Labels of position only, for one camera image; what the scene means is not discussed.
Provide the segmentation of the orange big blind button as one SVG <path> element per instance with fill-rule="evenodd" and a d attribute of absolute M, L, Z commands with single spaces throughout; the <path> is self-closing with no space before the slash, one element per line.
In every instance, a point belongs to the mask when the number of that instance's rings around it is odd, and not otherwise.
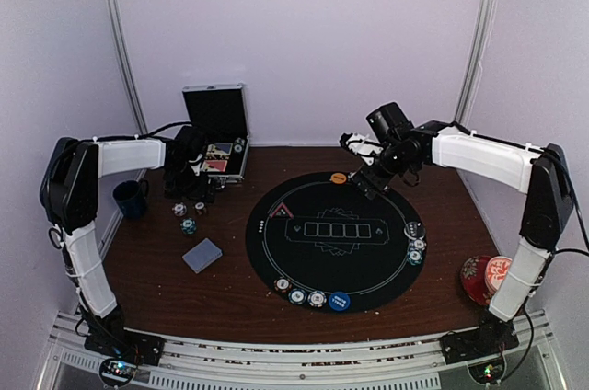
<path fill-rule="evenodd" d="M 344 184 L 348 178 L 347 178 L 346 174 L 343 174 L 341 172 L 336 172 L 336 173 L 333 173 L 329 179 L 332 183 L 341 185 L 341 184 Z"/>

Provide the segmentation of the brown 100 chip stack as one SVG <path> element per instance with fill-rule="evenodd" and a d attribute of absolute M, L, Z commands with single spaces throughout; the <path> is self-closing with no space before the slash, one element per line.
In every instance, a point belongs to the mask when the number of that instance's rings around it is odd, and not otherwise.
<path fill-rule="evenodd" d="M 206 207 L 205 203 L 204 202 L 201 202 L 201 201 L 196 202 L 194 204 L 194 210 L 196 211 L 196 213 L 199 216 L 203 216 L 203 215 L 206 215 L 208 213 L 208 210 L 207 210 L 207 207 Z"/>

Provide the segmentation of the green blue 50 chip stack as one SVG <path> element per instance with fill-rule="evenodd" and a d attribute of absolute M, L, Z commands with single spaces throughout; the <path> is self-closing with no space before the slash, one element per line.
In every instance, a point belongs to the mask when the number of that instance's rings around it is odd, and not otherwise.
<path fill-rule="evenodd" d="M 180 230 L 184 235 L 194 235 L 197 231 L 197 223 L 190 217 L 185 218 L 180 222 Z"/>

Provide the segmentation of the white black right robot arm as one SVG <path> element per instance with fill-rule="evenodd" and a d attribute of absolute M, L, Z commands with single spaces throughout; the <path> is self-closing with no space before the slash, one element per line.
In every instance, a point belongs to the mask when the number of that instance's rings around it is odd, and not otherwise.
<path fill-rule="evenodd" d="M 417 183 L 424 166 L 454 169 L 466 182 L 493 242 L 513 262 L 489 311 L 495 319 L 472 334 L 472 347 L 493 353 L 507 339 L 512 320 L 539 288 L 578 202 L 563 149 L 550 143 L 511 143 L 456 122 L 414 125 L 395 102 L 366 117 L 372 133 L 344 133 L 341 147 L 359 157 L 352 175 L 367 197 L 395 177 Z"/>

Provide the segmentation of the black white dealer button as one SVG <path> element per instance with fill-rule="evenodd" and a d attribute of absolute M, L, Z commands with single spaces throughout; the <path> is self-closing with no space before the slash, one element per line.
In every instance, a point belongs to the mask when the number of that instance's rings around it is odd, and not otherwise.
<path fill-rule="evenodd" d="M 426 231 L 420 222 L 408 222 L 404 226 L 404 234 L 409 240 L 423 239 Z"/>

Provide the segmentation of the red triangular all-in marker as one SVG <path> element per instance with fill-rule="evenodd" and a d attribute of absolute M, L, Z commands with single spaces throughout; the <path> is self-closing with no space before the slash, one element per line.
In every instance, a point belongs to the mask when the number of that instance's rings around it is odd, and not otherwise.
<path fill-rule="evenodd" d="M 284 202 L 281 202 L 276 206 L 276 208 L 270 214 L 271 218 L 288 218 L 292 219 L 294 217 L 293 213 L 287 207 Z"/>

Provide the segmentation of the blue small blind button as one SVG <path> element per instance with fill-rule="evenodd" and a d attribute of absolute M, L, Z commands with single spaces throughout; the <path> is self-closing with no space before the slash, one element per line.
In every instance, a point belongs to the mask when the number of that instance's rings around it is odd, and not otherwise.
<path fill-rule="evenodd" d="M 345 312 L 350 308 L 350 296 L 341 291 L 333 292 L 328 299 L 329 308 L 335 312 Z"/>

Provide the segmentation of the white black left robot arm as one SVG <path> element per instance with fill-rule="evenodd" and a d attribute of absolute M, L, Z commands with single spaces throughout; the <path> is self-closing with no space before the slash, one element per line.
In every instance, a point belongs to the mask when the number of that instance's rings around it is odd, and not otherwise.
<path fill-rule="evenodd" d="M 187 122 L 172 139 L 156 132 L 92 139 L 62 137 L 56 142 L 40 186 L 40 203 L 59 239 L 68 275 L 89 319 L 102 322 L 95 335 L 113 357 L 126 355 L 132 336 L 116 323 L 121 308 L 108 283 L 96 239 L 99 181 L 110 175 L 162 168 L 165 193 L 171 198 L 196 197 L 205 189 L 200 165 L 205 133 Z"/>

